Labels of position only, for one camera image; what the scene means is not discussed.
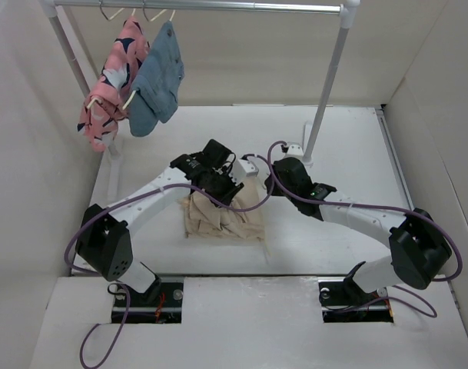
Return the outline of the beige trousers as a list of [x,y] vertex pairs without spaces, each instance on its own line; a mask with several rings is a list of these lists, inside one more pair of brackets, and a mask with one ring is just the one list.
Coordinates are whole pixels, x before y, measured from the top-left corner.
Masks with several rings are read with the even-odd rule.
[[240,212],[218,208],[202,194],[195,192],[179,201],[184,214],[188,238],[222,238],[243,241],[265,239],[261,209]]

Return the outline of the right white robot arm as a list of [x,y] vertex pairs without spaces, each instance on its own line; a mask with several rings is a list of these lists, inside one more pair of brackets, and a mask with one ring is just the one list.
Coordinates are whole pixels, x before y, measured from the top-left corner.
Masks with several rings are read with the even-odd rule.
[[286,197],[301,214],[344,226],[389,249],[386,257],[358,263],[335,288],[322,289],[320,299],[330,306],[365,304],[373,293],[395,284],[424,290],[452,255],[426,211],[417,208],[407,214],[360,208],[335,187],[313,182],[296,158],[274,162],[265,184],[274,189],[275,196]]

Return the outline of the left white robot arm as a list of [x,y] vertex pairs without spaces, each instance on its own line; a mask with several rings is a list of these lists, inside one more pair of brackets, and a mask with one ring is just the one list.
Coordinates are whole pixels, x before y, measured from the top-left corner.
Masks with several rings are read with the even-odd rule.
[[106,281],[130,288],[141,304],[159,298],[161,279],[133,255],[132,237],[161,211],[204,191],[215,204],[230,205],[243,188],[251,164],[235,158],[215,140],[202,151],[175,158],[156,179],[106,208],[94,204],[84,214],[75,251]]

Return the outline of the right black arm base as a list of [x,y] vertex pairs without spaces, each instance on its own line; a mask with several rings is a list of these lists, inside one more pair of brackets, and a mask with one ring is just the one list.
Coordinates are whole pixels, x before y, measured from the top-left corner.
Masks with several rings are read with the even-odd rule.
[[322,280],[319,283],[319,302],[324,323],[393,323],[388,300],[377,301],[378,292],[365,293],[345,287],[342,280]]

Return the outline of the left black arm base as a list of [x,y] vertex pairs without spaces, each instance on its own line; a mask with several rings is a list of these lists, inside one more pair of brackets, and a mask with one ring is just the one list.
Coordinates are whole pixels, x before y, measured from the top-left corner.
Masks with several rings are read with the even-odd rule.
[[[164,282],[158,296],[152,302],[129,289],[130,307],[127,324],[180,324],[183,302],[182,282]],[[111,310],[111,322],[120,323],[124,317],[127,298],[123,287],[108,287],[108,293],[114,298]]]

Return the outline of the wooden hanger under denim shorts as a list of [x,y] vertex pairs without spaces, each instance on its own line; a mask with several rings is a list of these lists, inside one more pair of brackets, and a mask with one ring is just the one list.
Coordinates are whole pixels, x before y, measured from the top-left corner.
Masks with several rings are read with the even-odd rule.
[[[167,12],[170,12],[170,17],[169,17],[169,21],[172,22],[174,17],[175,17],[175,14],[176,14],[176,9],[162,9],[160,10],[156,15],[154,15],[153,17],[149,18],[148,17],[148,14],[146,12],[146,8],[145,8],[145,1],[142,1],[142,13],[143,13],[143,16],[144,16],[144,19],[148,22],[148,23],[152,23],[152,22],[155,22],[157,19],[159,19],[162,15],[164,15],[165,13]],[[122,108],[125,110],[128,108],[128,106],[131,104],[132,100],[134,99],[135,95],[137,94],[137,91],[133,90],[129,97],[128,97],[128,100],[122,105]]]

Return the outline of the blue denim shorts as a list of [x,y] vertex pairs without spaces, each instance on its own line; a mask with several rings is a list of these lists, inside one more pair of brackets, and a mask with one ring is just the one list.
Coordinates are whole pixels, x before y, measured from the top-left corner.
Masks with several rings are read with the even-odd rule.
[[178,90],[184,79],[184,63],[170,21],[165,22],[131,85],[128,105],[130,132],[149,135],[157,123],[167,123],[178,109]]

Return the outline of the pink floral shorts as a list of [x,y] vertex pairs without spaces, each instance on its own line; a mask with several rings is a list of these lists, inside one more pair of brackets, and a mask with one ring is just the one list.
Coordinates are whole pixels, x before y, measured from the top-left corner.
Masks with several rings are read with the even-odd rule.
[[88,139],[94,151],[105,151],[118,133],[118,122],[128,117],[123,106],[149,50],[150,44],[137,18],[129,16],[111,47],[98,80],[85,97],[77,123],[77,132]]

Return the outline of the metal clothes rack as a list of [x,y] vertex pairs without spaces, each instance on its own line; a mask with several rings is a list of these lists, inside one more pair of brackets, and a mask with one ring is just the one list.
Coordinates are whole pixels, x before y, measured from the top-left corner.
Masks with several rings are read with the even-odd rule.
[[39,4],[45,16],[50,21],[58,42],[65,53],[65,57],[67,58],[71,70],[77,80],[78,86],[84,95],[89,92],[88,83],[65,34],[65,30],[61,25],[57,7],[81,6],[99,9],[104,7],[139,8],[143,12],[149,8],[159,9],[161,11],[276,12],[337,16],[340,19],[340,27],[324,81],[323,90],[317,105],[317,112],[314,116],[313,123],[305,126],[306,131],[304,132],[303,154],[300,158],[307,167],[310,167],[313,164],[312,154],[314,152],[314,146],[322,125],[324,113],[337,75],[347,36],[353,25],[357,9],[360,6],[359,1],[347,1],[341,5],[303,5],[239,1],[40,1]]

